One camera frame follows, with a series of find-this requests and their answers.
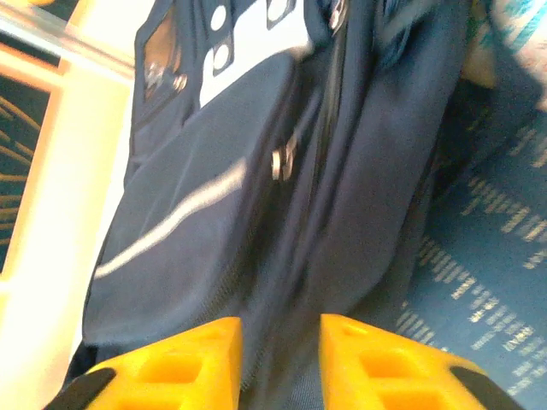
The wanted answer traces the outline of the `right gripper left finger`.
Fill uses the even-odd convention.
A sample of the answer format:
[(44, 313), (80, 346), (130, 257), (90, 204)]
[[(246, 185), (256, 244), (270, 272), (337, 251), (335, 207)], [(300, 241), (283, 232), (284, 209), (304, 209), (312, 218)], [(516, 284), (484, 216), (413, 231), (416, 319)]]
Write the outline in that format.
[(49, 409), (236, 409), (240, 319), (217, 319), (103, 361), (76, 378)]

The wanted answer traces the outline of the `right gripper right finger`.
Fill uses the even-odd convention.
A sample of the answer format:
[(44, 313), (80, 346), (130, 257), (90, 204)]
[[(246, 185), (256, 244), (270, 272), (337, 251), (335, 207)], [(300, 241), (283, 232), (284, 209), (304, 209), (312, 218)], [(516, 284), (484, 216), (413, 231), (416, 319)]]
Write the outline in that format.
[(518, 409), (473, 362), (338, 314), (321, 315), (324, 407)]

